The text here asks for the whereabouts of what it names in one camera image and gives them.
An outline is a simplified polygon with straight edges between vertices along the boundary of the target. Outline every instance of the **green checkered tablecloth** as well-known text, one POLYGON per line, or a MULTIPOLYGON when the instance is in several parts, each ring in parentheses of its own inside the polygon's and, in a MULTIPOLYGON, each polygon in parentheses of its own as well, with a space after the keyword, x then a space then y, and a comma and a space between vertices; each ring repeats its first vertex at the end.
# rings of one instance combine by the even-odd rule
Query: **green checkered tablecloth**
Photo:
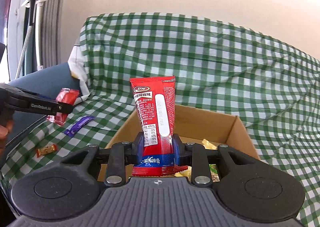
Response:
POLYGON ((129 78, 175 75, 176 103, 240 116, 261 159, 303 184, 298 219, 320 226, 318 60, 250 29, 174 14, 90 17, 80 43, 90 97, 65 126, 44 122, 11 152, 4 188, 89 143, 104 148, 134 110, 129 78), (85 114, 96 119, 74 138, 62 133, 85 114), (59 151, 36 158, 48 143, 59 151))

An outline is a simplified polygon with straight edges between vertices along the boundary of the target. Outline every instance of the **open cardboard box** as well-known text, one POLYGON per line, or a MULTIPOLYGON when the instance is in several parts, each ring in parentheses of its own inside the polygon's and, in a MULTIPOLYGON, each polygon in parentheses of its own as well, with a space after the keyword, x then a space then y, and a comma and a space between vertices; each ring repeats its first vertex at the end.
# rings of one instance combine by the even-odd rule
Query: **open cardboard box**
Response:
MULTIPOLYGON (((117 142, 134 141, 142 131, 136 110, 124 122, 113 136, 106 148, 117 142)), ((251 142, 247 131, 239 117, 221 114, 189 106, 175 105, 174 133, 180 136, 182 142, 201 143, 207 139, 214 145, 228 144, 256 159, 257 151, 251 142)), ((126 166, 127 178, 131 176, 133 165, 126 166)), ((106 165, 102 165, 99 181, 104 180, 106 165)))

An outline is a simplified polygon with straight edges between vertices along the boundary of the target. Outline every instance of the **white cloth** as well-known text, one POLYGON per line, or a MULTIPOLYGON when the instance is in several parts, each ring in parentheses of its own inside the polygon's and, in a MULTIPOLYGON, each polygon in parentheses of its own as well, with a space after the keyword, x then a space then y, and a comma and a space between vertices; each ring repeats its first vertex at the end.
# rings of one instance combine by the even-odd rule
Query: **white cloth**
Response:
POLYGON ((80 50, 79 45, 74 45, 71 51, 70 57, 68 59, 69 69, 73 77, 77 77, 80 80, 80 89, 82 97, 78 97, 75 101, 75 104, 78 104, 88 98, 90 91, 86 84, 88 77, 84 70, 84 57, 80 50))

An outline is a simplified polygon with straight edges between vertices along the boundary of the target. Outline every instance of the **small orange snack wrapper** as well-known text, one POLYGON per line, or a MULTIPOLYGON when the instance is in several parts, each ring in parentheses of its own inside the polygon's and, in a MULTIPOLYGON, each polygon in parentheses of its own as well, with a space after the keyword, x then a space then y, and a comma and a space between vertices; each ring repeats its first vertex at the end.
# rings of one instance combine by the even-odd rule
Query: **small orange snack wrapper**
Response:
POLYGON ((58 150, 58 147, 55 144, 47 145, 43 148, 36 149, 37 158, 39 158, 40 156, 43 156, 43 155, 50 154, 50 153, 55 152, 57 150, 58 150))

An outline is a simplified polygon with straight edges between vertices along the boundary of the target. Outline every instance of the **human hand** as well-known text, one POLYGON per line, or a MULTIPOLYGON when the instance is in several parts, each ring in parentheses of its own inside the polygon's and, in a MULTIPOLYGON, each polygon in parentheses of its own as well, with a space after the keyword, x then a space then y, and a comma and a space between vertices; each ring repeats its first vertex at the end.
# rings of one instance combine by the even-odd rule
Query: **human hand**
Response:
POLYGON ((5 141, 7 139, 7 134, 11 132, 13 126, 13 120, 7 122, 7 126, 3 127, 0 125, 0 157, 5 147, 5 141))

